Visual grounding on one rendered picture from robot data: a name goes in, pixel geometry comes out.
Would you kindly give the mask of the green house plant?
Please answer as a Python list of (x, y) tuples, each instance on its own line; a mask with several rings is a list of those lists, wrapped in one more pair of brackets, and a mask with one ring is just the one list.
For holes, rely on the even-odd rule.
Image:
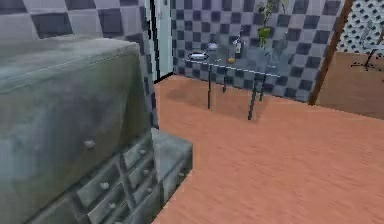
[(267, 38), (271, 34), (269, 20), (274, 14), (277, 14), (280, 9), (283, 10), (283, 13), (286, 13), (289, 1), (290, 0), (261, 0), (257, 4), (257, 12), (263, 16), (262, 26), (257, 31), (260, 48), (266, 48)]

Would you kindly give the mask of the clear glass vase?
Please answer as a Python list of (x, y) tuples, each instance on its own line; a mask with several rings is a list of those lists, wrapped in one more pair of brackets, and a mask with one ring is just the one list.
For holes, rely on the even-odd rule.
[(272, 60), (274, 62), (285, 60), (288, 58), (285, 50), (288, 46), (288, 33), (285, 32), (280, 40), (277, 41), (277, 44), (273, 47), (272, 51)]

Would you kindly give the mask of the pale room door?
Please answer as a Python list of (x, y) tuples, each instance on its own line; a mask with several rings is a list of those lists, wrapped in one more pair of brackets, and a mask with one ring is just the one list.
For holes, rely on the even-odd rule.
[(148, 0), (155, 82), (173, 73), (170, 2), (171, 0)]

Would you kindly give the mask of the grey-green chest of drawers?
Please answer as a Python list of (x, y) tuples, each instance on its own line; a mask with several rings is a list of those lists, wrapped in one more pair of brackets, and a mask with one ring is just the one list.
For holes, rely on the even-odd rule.
[(154, 224), (189, 170), (149, 118), (139, 44), (0, 44), (0, 224)]

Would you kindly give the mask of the glass table with black legs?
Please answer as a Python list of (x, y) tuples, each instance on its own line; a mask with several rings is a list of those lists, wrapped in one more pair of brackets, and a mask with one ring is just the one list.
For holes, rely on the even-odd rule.
[[(253, 75), (252, 96), (248, 110), (248, 119), (251, 120), (253, 117), (256, 95), (259, 95), (259, 101), (263, 99), (267, 78), (280, 77), (281, 72), (289, 65), (289, 60), (292, 55), (287, 53), (285, 50), (286, 54), (288, 55), (288, 58), (285, 60), (274, 62), (272, 60), (272, 51), (274, 46), (272, 46), (271, 48), (263, 49), (256, 46), (246, 46), (243, 43), (242, 56), (240, 59), (236, 59), (234, 52), (235, 46), (233, 43), (230, 45), (219, 42), (212, 43), (217, 43), (219, 45), (216, 51), (208, 51), (208, 49), (200, 51), (205, 52), (209, 55), (209, 58), (207, 60), (194, 61), (190, 60), (188, 56), (184, 59), (185, 62), (205, 65), (208, 67), (207, 107), (211, 107), (213, 68), (221, 69), (224, 71), (223, 91), (226, 91), (227, 89), (227, 73), (229, 71), (249, 73)], [(227, 59), (230, 57), (235, 58), (235, 63), (227, 63)]]

